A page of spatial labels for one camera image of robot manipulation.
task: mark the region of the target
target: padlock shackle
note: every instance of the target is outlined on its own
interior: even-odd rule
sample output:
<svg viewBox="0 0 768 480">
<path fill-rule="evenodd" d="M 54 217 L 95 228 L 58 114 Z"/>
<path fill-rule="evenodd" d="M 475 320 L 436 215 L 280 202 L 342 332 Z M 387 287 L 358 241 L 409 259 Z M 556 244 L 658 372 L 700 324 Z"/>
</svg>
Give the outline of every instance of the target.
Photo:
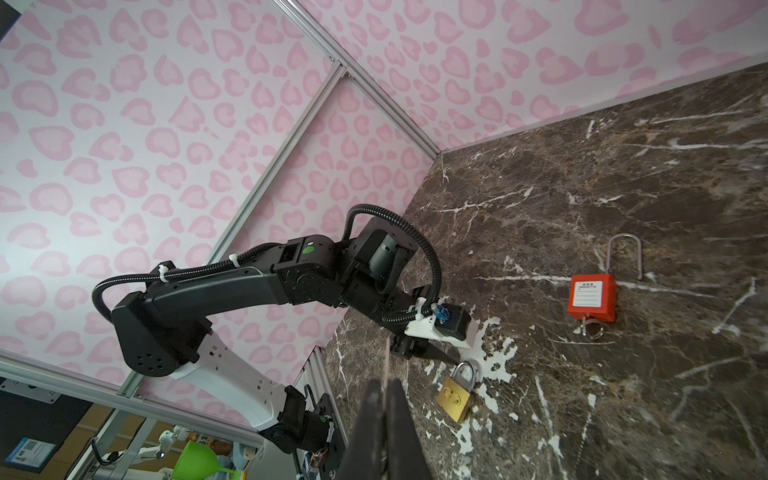
<svg viewBox="0 0 768 480">
<path fill-rule="evenodd" d="M 477 371 L 477 369 L 475 368 L 475 366 L 474 366 L 474 365 L 472 365 L 470 362 L 467 362 L 466 360 L 464 360 L 463 362 L 460 362 L 460 363 L 459 363 L 459 364 L 458 364 L 458 365 L 457 365 L 457 366 L 456 366 L 456 367 L 453 369 L 453 372 L 451 373 L 451 378 L 452 378 L 452 379 L 454 379 L 454 380 L 456 380 L 454 377 L 456 376 L 456 374 L 458 373 L 458 371 L 462 369 L 462 366 L 463 366 L 463 365 L 467 365 L 467 366 L 469 366 L 470 370 L 472 371 L 472 379 L 470 380 L 470 381 L 472 382 L 472 386 L 470 386 L 470 387 L 469 387 L 469 391 L 471 392 L 471 391 L 472 391 L 472 390 L 475 388 L 475 384 L 476 384 L 476 383 L 477 383 L 477 381 L 478 381 L 478 371 Z"/>
<path fill-rule="evenodd" d="M 637 235 L 633 235 L 632 233 L 619 233 L 618 235 L 613 235 L 611 239 L 608 241 L 608 252 L 605 259 L 605 273 L 610 273 L 611 271 L 611 249 L 614 246 L 614 240 L 622 237 L 631 238 L 637 244 L 637 279 L 642 280 L 643 279 L 643 244 L 640 242 L 640 238 Z"/>
</svg>

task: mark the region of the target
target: green funnel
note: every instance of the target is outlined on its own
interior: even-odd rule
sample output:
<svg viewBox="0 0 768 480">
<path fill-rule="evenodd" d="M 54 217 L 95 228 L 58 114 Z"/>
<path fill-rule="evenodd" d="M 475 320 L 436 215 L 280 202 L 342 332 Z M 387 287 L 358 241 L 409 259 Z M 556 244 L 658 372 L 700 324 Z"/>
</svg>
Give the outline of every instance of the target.
<svg viewBox="0 0 768 480">
<path fill-rule="evenodd" d="M 203 480 L 218 472 L 234 473 L 233 480 L 240 478 L 242 472 L 229 470 L 219 463 L 213 450 L 205 445 L 189 441 L 179 456 L 171 478 L 174 480 Z"/>
</svg>

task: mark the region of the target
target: blue connector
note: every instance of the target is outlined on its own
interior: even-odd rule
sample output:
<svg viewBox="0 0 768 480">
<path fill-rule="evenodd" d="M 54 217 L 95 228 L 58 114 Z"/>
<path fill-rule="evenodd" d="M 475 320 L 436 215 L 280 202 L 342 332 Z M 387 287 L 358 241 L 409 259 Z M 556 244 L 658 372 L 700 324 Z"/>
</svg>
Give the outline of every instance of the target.
<svg viewBox="0 0 768 480">
<path fill-rule="evenodd" d="M 443 305 L 438 305 L 437 311 L 435 311 L 435 318 L 438 323 L 443 324 L 451 319 L 451 313 Z"/>
</svg>

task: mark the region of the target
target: brass padlock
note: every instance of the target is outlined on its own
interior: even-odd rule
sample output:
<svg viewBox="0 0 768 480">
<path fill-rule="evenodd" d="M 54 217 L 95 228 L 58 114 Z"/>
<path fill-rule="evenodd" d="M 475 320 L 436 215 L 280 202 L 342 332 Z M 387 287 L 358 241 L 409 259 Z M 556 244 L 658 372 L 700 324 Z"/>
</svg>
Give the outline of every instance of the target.
<svg viewBox="0 0 768 480">
<path fill-rule="evenodd" d="M 470 380 L 472 383 L 469 391 L 465 390 L 454 380 L 456 374 L 464 365 L 472 369 L 472 379 Z M 464 418 L 467 416 L 469 404 L 471 403 L 470 400 L 472 399 L 471 391 L 475 388 L 476 379 L 477 372 L 475 371 L 475 366 L 470 362 L 461 362 L 453 369 L 451 376 L 445 379 L 442 384 L 442 390 L 437 396 L 437 404 L 458 423 L 464 422 Z"/>
</svg>

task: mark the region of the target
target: padlock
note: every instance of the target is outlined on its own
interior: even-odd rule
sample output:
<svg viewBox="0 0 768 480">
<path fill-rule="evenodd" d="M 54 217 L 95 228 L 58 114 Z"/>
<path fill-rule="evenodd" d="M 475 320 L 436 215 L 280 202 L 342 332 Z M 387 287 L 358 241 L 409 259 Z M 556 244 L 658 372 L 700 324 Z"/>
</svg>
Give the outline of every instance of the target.
<svg viewBox="0 0 768 480">
<path fill-rule="evenodd" d="M 460 386 L 454 378 L 461 369 L 462 366 L 467 365 L 472 370 L 472 379 L 469 391 Z M 475 380 L 477 379 L 477 372 L 475 366 L 470 362 L 461 362 L 456 368 L 453 369 L 453 373 L 445 379 L 442 384 L 442 390 L 437 396 L 437 404 L 445 410 L 448 415 L 456 422 L 464 422 L 464 418 L 469 411 L 470 400 L 472 399 L 472 389 L 475 388 Z"/>
<path fill-rule="evenodd" d="M 614 240 L 629 237 L 637 244 L 637 279 L 643 279 L 643 247 L 640 239 L 631 233 L 619 233 L 608 241 L 605 271 L 611 270 L 611 248 Z M 587 319 L 598 322 L 616 321 L 616 280 L 610 273 L 598 275 L 573 275 L 571 277 L 571 298 L 568 301 L 568 313 L 581 320 L 582 328 Z"/>
</svg>

